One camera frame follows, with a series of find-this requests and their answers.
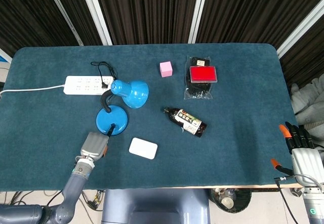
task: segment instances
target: orange fingertip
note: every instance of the orange fingertip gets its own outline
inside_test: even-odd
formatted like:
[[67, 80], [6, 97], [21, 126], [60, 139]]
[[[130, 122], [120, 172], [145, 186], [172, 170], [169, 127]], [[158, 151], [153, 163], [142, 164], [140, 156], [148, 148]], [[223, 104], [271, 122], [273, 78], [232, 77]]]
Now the orange fingertip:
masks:
[[282, 124], [279, 125], [279, 129], [282, 132], [285, 138], [291, 138], [292, 135], [290, 134], [289, 130]]
[[280, 163], [274, 158], [271, 159], [271, 163], [275, 169], [277, 166], [280, 166]]

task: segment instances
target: bottle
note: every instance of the bottle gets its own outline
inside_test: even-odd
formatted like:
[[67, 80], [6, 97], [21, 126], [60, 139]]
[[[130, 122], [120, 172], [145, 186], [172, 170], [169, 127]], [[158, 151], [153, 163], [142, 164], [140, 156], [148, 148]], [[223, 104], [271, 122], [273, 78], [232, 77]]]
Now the bottle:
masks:
[[202, 136], [207, 127], [207, 124], [190, 115], [183, 109], [166, 107], [164, 113], [168, 114], [172, 122], [198, 137]]

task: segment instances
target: table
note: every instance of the table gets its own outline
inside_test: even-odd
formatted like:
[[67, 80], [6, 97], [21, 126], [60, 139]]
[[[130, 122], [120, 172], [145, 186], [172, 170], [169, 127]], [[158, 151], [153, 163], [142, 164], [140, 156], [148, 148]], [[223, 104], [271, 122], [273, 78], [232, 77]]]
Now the table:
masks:
[[[187, 56], [209, 56], [218, 83], [211, 100], [184, 100]], [[274, 47], [268, 44], [161, 44], [23, 48], [12, 61], [5, 89], [64, 84], [67, 76], [98, 76], [91, 61], [107, 61], [123, 81], [145, 80], [149, 99], [130, 109], [126, 130], [110, 139], [87, 189], [274, 184], [291, 157], [278, 125], [296, 123]], [[159, 63], [174, 74], [161, 78]], [[104, 75], [109, 72], [102, 68]], [[173, 124], [164, 106], [187, 110], [207, 123], [201, 138]], [[100, 96], [65, 95], [63, 88], [4, 93], [0, 100], [0, 190], [58, 190], [90, 131]], [[158, 144], [154, 160], [128, 152], [133, 137]]]

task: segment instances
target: white cloth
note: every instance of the white cloth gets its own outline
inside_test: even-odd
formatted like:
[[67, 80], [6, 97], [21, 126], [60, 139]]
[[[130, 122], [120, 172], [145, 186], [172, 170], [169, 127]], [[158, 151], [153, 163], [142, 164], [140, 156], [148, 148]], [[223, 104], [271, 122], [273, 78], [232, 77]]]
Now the white cloth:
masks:
[[298, 125], [305, 125], [314, 143], [324, 146], [324, 74], [301, 89], [293, 84], [291, 93]]

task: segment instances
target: white power strip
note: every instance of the white power strip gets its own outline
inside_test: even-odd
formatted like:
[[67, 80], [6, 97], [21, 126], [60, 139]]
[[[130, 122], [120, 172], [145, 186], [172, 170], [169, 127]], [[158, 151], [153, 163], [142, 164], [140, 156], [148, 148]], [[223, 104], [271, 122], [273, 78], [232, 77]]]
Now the white power strip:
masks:
[[102, 80], [108, 88], [101, 88], [100, 76], [68, 76], [65, 80], [64, 93], [66, 95], [102, 95], [113, 82], [112, 76], [103, 76]]

